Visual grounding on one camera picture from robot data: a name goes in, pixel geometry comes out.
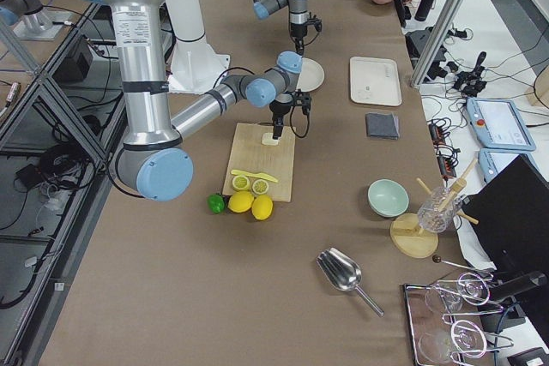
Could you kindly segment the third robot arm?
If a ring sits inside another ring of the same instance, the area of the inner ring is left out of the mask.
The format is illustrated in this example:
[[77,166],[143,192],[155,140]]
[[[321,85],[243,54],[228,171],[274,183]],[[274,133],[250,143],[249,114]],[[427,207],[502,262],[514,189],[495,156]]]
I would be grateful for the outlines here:
[[61,30],[40,0],[1,0],[1,20],[22,40],[52,41]]

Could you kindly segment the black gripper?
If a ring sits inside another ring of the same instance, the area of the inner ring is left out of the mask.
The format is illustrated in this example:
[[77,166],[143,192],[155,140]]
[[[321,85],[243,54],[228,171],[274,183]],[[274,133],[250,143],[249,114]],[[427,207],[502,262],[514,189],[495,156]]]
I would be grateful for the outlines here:
[[311,114],[311,95],[308,92],[302,92],[300,89],[294,92],[286,92],[278,95],[270,104],[269,109],[272,112],[273,139],[281,138],[284,125],[283,118],[289,114],[291,109],[300,107],[303,114],[309,118]]
[[289,14],[290,38],[295,45],[296,53],[300,56],[303,56],[305,52],[305,37],[308,34],[309,26],[313,26],[317,33],[323,29],[322,20],[311,12]]

